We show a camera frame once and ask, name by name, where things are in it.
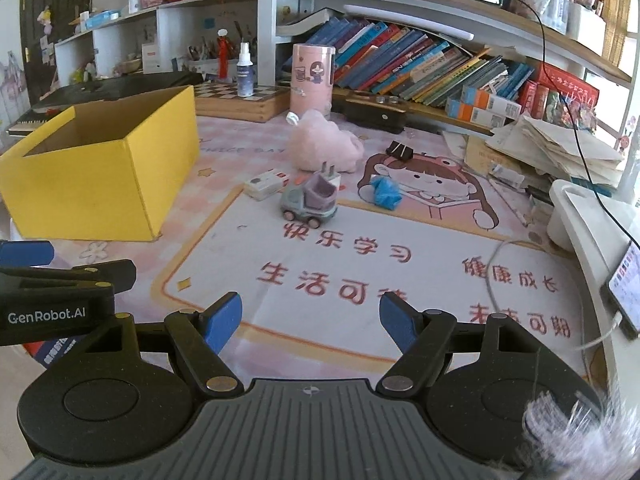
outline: blue crumpled plastic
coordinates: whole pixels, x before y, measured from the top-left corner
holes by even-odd
[[[377,175],[371,179],[370,184],[374,187],[374,203],[385,209],[393,211],[402,200],[398,184],[388,176]]]

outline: door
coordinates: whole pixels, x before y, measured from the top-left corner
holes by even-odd
[[[40,39],[44,37],[44,26],[37,18],[49,6],[52,31],[48,43],[57,43],[73,35],[75,26],[69,25],[80,12],[90,10],[90,0],[20,0],[20,37],[24,73],[31,105],[49,91],[56,73],[54,63],[43,63]]]

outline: pink cylindrical canister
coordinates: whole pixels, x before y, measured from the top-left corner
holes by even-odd
[[[298,117],[314,108],[325,116],[331,112],[334,89],[335,48],[295,44],[291,74],[290,110]]]

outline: cartoon girl on canister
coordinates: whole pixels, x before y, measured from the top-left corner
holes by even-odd
[[[309,75],[311,76],[311,82],[319,85],[322,82],[322,76],[324,75],[324,65],[321,61],[314,61],[309,67]]]
[[[373,155],[366,163],[364,176],[358,183],[358,195],[373,202],[375,175],[391,178],[412,205],[423,205],[432,219],[464,224],[481,229],[498,225],[498,215],[488,203],[480,183],[473,175],[463,171],[459,163],[442,156],[415,154],[402,161],[385,153]]]

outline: pink plush toy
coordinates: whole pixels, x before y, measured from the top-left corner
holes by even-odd
[[[301,119],[292,112],[287,123],[295,126],[289,141],[293,165],[303,171],[320,171],[322,164],[335,166],[335,171],[356,171],[364,156],[364,146],[351,132],[327,121],[318,110],[307,110]]]

